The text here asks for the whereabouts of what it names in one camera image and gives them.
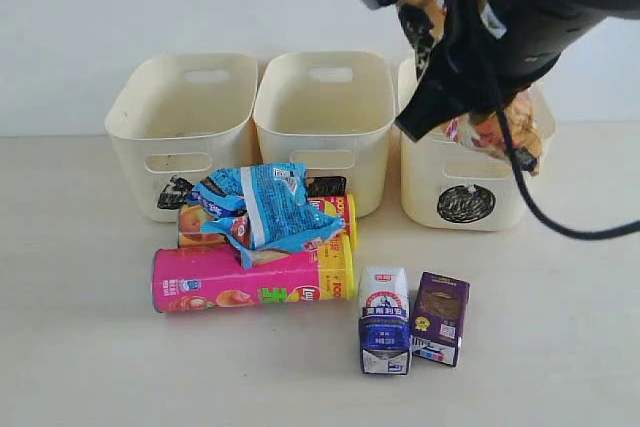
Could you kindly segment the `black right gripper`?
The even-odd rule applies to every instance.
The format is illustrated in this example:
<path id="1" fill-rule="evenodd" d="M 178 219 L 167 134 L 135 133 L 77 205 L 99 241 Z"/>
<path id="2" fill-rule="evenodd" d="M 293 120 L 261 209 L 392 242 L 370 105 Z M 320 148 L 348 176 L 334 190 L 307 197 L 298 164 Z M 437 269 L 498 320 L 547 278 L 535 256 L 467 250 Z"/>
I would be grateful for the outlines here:
<path id="1" fill-rule="evenodd" d="M 437 7 L 398 9 L 417 84 L 395 124 L 412 142 L 468 112 L 503 110 L 526 86 L 520 32 L 530 0 L 444 0 L 444 7 L 439 42 Z"/>

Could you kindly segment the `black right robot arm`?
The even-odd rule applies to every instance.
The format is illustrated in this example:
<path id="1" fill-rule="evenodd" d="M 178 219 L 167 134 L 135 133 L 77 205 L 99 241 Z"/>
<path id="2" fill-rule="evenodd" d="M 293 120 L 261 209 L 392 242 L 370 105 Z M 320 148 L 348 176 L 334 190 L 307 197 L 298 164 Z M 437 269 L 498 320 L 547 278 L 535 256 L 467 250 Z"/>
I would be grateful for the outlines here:
<path id="1" fill-rule="evenodd" d="M 445 0 L 445 5 L 443 37 L 396 119 L 414 141 L 460 115 L 506 107 L 604 19 L 639 17 L 639 0 Z"/>

